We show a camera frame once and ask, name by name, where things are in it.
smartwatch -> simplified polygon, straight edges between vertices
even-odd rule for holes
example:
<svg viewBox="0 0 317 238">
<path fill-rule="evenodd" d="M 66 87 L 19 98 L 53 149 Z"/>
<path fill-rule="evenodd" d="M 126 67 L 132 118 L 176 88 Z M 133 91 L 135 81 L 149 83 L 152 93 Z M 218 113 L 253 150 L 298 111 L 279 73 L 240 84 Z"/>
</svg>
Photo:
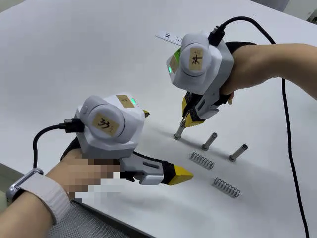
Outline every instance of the smartwatch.
<svg viewBox="0 0 317 238">
<path fill-rule="evenodd" d="M 47 207 L 53 217 L 53 225 L 58 223 L 70 207 L 65 190 L 53 179 L 43 175 L 39 168 L 32 169 L 5 193 L 7 204 L 14 202 L 24 191 L 37 196 Z"/>
</svg>

metal spring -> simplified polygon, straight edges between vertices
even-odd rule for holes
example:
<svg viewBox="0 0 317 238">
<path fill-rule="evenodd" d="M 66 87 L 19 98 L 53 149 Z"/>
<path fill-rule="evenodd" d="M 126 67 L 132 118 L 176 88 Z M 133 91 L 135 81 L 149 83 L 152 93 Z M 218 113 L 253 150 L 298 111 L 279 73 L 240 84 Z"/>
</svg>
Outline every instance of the metal spring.
<svg viewBox="0 0 317 238">
<path fill-rule="evenodd" d="M 207 159 L 206 157 L 204 157 L 196 152 L 193 152 L 189 159 L 194 161 L 196 164 L 199 164 L 200 166 L 204 167 L 207 170 L 211 170 L 214 166 L 213 161 Z"/>
<path fill-rule="evenodd" d="M 188 116 L 189 113 L 190 113 L 190 112 L 187 111 L 187 113 L 185 113 L 183 119 L 180 121 L 180 124 L 179 124 L 179 125 L 180 125 L 181 127 L 183 127 L 183 128 L 185 128 L 186 118 L 187 118 L 187 116 Z"/>
<path fill-rule="evenodd" d="M 222 179 L 216 177 L 212 183 L 212 185 L 224 193 L 228 194 L 230 197 L 236 198 L 240 195 L 240 190 L 235 188 L 234 186 L 228 184 Z"/>
</svg>

white tabletop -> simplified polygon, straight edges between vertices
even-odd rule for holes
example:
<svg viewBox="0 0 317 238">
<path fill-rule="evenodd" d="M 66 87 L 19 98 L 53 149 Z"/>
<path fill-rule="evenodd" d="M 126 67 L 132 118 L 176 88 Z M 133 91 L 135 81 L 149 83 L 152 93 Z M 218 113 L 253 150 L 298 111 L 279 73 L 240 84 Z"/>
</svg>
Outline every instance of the white tabletop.
<svg viewBox="0 0 317 238">
<path fill-rule="evenodd" d="M 3 163 L 32 168 L 32 140 L 42 128 L 71 118 L 90 95 L 129 91 L 148 110 L 137 151 L 184 166 L 195 177 L 176 186 L 124 180 L 78 194 L 83 201 L 154 237 L 303 237 L 287 155 L 281 80 L 236 92 L 232 106 L 204 124 L 172 135 L 184 91 L 170 83 L 165 62 L 176 45 L 155 37 L 212 30 L 237 16 L 257 20 L 278 43 L 316 45 L 317 27 L 246 0 L 27 0 L 0 14 L 0 142 Z M 233 23 L 226 41 L 267 40 L 249 23 Z M 293 156 L 311 237 L 317 236 L 317 103 L 286 85 Z M 216 131 L 211 150 L 199 147 Z M 38 166 L 48 172 L 74 135 L 52 131 L 39 141 Z M 226 158 L 243 143 L 236 163 Z M 215 162 L 210 172 L 188 160 L 192 151 Z M 215 176 L 238 187 L 232 199 L 210 186 Z"/>
</svg>

human hand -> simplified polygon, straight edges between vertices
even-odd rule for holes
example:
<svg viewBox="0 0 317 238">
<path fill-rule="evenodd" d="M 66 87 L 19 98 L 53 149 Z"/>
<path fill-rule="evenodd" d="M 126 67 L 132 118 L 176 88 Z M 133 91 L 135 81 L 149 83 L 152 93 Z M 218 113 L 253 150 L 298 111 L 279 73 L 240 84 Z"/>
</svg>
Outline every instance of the human hand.
<svg viewBox="0 0 317 238">
<path fill-rule="evenodd" d="M 238 48 L 233 53 L 234 66 L 230 77 L 220 89 L 223 95 L 259 85 L 267 79 L 275 77 L 274 46 L 272 45 L 247 45 Z"/>
<path fill-rule="evenodd" d="M 100 185 L 101 179 L 112 179 L 113 172 L 120 172 L 118 160 L 84 159 L 81 149 L 74 149 L 46 176 L 59 183 L 71 200 L 75 192 L 88 191 L 88 185 Z"/>
</svg>

watch strap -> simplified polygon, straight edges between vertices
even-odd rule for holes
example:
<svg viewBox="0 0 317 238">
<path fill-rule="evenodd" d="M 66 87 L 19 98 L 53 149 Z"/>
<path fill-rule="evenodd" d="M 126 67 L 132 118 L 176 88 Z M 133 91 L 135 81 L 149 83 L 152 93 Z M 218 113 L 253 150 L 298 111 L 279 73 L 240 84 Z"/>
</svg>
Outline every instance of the watch strap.
<svg viewBox="0 0 317 238">
<path fill-rule="evenodd" d="M 70 207 L 65 190 L 49 177 L 35 173 L 20 188 L 42 200 L 53 217 L 53 225 L 62 219 Z"/>
</svg>

